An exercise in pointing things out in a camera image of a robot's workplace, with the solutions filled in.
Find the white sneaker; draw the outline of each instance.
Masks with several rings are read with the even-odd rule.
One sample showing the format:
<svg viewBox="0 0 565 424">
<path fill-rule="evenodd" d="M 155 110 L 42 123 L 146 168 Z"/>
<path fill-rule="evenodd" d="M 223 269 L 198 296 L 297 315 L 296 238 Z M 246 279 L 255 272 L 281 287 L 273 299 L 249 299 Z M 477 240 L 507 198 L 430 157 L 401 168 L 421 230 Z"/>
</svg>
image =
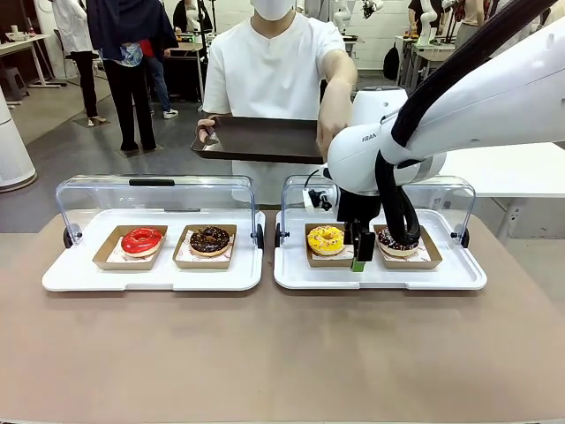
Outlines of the white sneaker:
<svg viewBox="0 0 565 424">
<path fill-rule="evenodd" d="M 177 116 L 177 115 L 178 115 L 178 110 L 171 109 L 171 110 L 169 110 L 168 112 L 163 112 L 163 113 L 162 113 L 162 118 L 163 118 L 163 119 L 171 119 L 171 118 L 173 118 L 173 117 L 175 117 L 175 116 Z"/>
</svg>

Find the black backpack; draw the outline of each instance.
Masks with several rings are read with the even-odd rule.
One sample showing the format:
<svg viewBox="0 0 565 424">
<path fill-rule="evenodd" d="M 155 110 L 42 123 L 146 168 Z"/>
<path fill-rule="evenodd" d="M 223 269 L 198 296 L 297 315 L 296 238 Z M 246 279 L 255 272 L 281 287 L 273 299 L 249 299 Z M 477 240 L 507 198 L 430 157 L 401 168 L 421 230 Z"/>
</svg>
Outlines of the black backpack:
<svg viewBox="0 0 565 424">
<path fill-rule="evenodd" d="M 382 73 L 385 78 L 389 80 L 396 80 L 398 75 L 398 68 L 400 67 L 400 54 L 396 48 L 396 43 L 385 56 L 385 61 L 382 66 Z"/>
</svg>

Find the transparent cover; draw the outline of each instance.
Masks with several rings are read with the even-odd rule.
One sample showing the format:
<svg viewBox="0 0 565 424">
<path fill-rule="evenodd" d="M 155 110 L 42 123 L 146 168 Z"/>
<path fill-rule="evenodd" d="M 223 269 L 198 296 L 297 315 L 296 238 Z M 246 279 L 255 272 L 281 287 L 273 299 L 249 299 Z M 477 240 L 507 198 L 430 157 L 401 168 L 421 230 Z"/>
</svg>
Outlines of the transparent cover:
<svg viewBox="0 0 565 424">
<path fill-rule="evenodd" d="M 303 198 L 302 192 L 313 189 L 315 191 L 327 191 L 331 196 L 337 193 L 337 186 L 330 180 L 322 177 L 312 177 L 305 187 L 307 176 L 295 176 L 287 179 L 282 189 L 282 219 L 281 219 L 281 243 L 289 232 L 289 220 L 293 215 L 304 214 L 304 203 L 296 203 L 296 199 Z M 472 186 L 458 177 L 434 177 L 404 186 L 412 205 L 420 214 L 432 210 L 440 214 L 452 230 L 452 238 L 461 242 L 471 217 L 471 211 L 475 204 L 476 194 Z M 314 214 L 320 218 L 328 217 L 332 211 L 315 209 Z"/>
<path fill-rule="evenodd" d="M 234 198 L 248 201 L 236 201 Z M 99 214 L 121 211 L 199 212 L 226 209 L 249 216 L 252 237 L 257 238 L 252 181 L 236 176 L 77 176 L 56 190 L 56 201 L 73 244 Z"/>
</svg>

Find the donut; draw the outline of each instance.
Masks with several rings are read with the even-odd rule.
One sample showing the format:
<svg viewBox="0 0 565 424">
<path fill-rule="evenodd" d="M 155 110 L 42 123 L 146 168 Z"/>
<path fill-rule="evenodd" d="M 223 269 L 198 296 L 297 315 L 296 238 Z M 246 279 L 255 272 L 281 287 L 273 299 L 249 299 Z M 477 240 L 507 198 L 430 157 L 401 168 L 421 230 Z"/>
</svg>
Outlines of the donut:
<svg viewBox="0 0 565 424">
<path fill-rule="evenodd" d="M 224 254 L 230 245 L 230 235 L 218 227 L 206 227 L 196 230 L 189 241 L 193 254 L 213 258 Z"/>
<path fill-rule="evenodd" d="M 379 231 L 377 239 L 379 241 L 379 247 L 384 253 L 399 258 L 405 258 L 406 256 L 414 254 L 418 249 L 419 244 L 418 242 L 416 242 L 409 246 L 403 246 L 399 243 L 396 243 L 390 235 L 390 231 L 387 227 Z"/>
<path fill-rule="evenodd" d="M 155 228 L 137 228 L 122 238 L 122 249 L 132 258 L 154 254 L 162 242 L 162 234 Z"/>
<path fill-rule="evenodd" d="M 343 238 L 343 231 L 324 225 L 308 233 L 308 246 L 320 256 L 334 256 L 345 248 Z"/>
</svg>

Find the red frosted donut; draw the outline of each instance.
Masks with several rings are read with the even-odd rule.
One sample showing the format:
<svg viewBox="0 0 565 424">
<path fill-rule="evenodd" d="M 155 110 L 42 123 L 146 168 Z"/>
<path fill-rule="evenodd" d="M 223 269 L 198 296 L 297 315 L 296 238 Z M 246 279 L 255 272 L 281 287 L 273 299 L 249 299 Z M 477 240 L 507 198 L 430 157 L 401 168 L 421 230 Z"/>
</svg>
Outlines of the red frosted donut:
<svg viewBox="0 0 565 424">
<path fill-rule="evenodd" d="M 162 234 L 155 228 L 138 228 L 122 238 L 122 249 L 134 258 L 154 254 L 162 241 Z"/>
</svg>

